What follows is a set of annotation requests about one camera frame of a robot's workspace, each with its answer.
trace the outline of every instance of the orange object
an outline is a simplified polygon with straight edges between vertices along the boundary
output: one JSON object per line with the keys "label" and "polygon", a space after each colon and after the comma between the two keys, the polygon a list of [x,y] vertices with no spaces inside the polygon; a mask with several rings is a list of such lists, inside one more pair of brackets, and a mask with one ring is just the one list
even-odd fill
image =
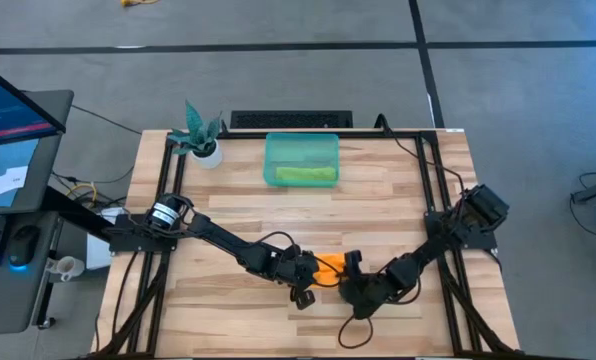
{"label": "orange object", "polygon": [[345,254],[316,254],[316,258],[322,260],[317,261],[318,272],[314,274],[316,282],[322,285],[337,284],[340,281],[338,274],[342,274],[345,267]]}

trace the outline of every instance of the gray carpet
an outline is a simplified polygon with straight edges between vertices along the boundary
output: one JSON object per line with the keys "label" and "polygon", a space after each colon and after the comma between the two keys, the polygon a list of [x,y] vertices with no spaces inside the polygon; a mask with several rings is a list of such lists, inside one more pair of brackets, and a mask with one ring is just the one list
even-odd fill
{"label": "gray carpet", "polygon": [[[419,2],[429,41],[596,40],[596,1]],[[0,47],[414,39],[400,0],[163,0],[130,9],[0,0]],[[431,59],[447,127],[466,128],[479,179],[511,205],[497,236],[522,347],[596,359],[596,238],[568,209],[578,174],[596,171],[596,49],[434,50]],[[227,119],[231,110],[349,109],[358,127],[378,112],[392,126],[431,126],[415,50],[8,55],[0,73],[23,89],[73,89],[76,104],[140,130],[183,126],[185,98]],[[77,110],[68,124],[56,171],[107,180],[133,163],[137,136]],[[127,186],[101,190],[116,197]],[[575,210],[596,230],[596,201]],[[57,286],[58,325],[0,335],[0,359],[85,353],[103,289],[103,281]]]}

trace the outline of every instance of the computer mouse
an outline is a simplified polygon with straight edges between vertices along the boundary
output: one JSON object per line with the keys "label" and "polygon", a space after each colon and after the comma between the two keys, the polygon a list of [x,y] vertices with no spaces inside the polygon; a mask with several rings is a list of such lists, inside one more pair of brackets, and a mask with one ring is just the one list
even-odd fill
{"label": "computer mouse", "polygon": [[34,258],[40,228],[26,225],[18,229],[9,240],[9,263],[13,266],[29,264]]}

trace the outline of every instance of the white flower pot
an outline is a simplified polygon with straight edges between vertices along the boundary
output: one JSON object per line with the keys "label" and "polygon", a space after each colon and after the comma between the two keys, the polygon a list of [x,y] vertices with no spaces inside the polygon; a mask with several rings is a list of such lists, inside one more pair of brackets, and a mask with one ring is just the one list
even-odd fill
{"label": "white flower pot", "polygon": [[222,150],[220,149],[220,143],[218,140],[214,140],[216,142],[216,148],[211,155],[206,157],[198,157],[194,152],[191,152],[191,156],[196,160],[198,165],[205,169],[213,169],[218,166],[222,162]]}

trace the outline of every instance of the white cup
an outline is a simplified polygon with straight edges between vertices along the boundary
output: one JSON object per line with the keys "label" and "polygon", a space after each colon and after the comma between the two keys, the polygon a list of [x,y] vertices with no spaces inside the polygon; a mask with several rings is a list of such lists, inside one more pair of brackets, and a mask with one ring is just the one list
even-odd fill
{"label": "white cup", "polygon": [[67,282],[85,271],[85,263],[72,256],[65,256],[60,260],[47,259],[45,270],[52,274],[60,274],[60,280]]}

